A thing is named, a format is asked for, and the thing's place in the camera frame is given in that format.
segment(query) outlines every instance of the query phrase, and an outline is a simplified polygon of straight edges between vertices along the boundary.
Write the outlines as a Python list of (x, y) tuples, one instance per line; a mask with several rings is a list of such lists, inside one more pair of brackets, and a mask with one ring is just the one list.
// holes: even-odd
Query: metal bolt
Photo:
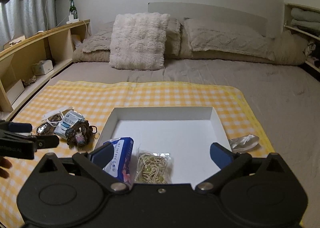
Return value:
[(125, 183), (120, 183), (120, 182), (113, 183), (113, 184), (111, 184), (110, 187), (111, 187), (111, 189), (113, 191), (116, 191), (116, 192), (123, 191), (123, 190), (126, 190), (128, 188)]
[(209, 182), (203, 182), (198, 185), (198, 188), (200, 188), (202, 191), (208, 191), (213, 188), (213, 184)]
[(160, 193), (160, 194), (163, 194), (165, 192), (167, 192), (167, 191), (164, 188), (159, 188), (158, 189), (158, 193)]

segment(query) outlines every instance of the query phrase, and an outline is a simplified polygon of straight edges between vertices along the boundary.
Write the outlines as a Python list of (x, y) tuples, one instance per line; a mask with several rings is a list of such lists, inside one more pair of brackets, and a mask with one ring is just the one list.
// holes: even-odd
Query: green glass bottle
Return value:
[(75, 7), (75, 2), (73, 0), (70, 0), (70, 14), (73, 15), (74, 19), (78, 18), (77, 8)]

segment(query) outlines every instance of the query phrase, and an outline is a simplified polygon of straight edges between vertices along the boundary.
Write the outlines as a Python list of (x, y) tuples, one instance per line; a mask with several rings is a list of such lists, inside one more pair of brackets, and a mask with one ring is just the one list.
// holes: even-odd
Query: blue tissue package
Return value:
[(130, 137), (112, 139), (108, 142), (114, 147), (114, 155), (112, 161), (106, 165), (103, 170), (109, 175), (119, 179), (121, 182), (131, 184), (129, 163), (131, 160), (133, 139)]

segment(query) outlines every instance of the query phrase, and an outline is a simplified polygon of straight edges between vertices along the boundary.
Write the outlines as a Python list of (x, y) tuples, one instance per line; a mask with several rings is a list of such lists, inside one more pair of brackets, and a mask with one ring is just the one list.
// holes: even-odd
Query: human hand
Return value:
[(0, 177), (2, 178), (8, 178), (10, 175), (7, 171), (5, 171), (3, 168), (11, 168), (12, 164), (7, 159), (0, 157)]

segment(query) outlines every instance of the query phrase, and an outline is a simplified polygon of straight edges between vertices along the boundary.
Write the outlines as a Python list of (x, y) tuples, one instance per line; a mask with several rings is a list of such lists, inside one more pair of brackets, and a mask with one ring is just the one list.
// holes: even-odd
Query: yellow checkered tablecloth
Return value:
[[(42, 90), (14, 121), (29, 122), (35, 127), (45, 113), (63, 106), (73, 106), (91, 125), (97, 126), (98, 131), (102, 130), (114, 107), (214, 107), (228, 138), (250, 133), (260, 137), (259, 146), (250, 152), (253, 157), (265, 157), (274, 151), (241, 91), (230, 86), (178, 82), (103, 84), (59, 81)], [(13, 164), (9, 170), (10, 178), (0, 180), (0, 221), (7, 228), (23, 224), (16, 197), (33, 168), (47, 152), (55, 152), (58, 157), (70, 157), (76, 150), (70, 150), (62, 141), (55, 149), (37, 151), (35, 160), (10, 159)]]

